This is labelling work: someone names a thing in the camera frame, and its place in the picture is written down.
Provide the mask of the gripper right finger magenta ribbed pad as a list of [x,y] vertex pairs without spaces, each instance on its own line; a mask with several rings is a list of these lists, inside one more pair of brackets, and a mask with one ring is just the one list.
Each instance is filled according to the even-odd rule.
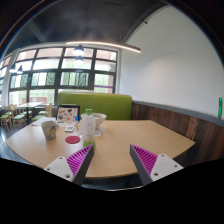
[[168,155],[156,155],[133,144],[130,145],[130,156],[143,185],[148,185],[182,169],[182,166]]

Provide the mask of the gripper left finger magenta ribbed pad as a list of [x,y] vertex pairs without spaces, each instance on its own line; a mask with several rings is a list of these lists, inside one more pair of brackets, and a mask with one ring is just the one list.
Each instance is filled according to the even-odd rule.
[[59,156],[44,170],[81,186],[93,156],[94,147],[89,145],[68,157]]

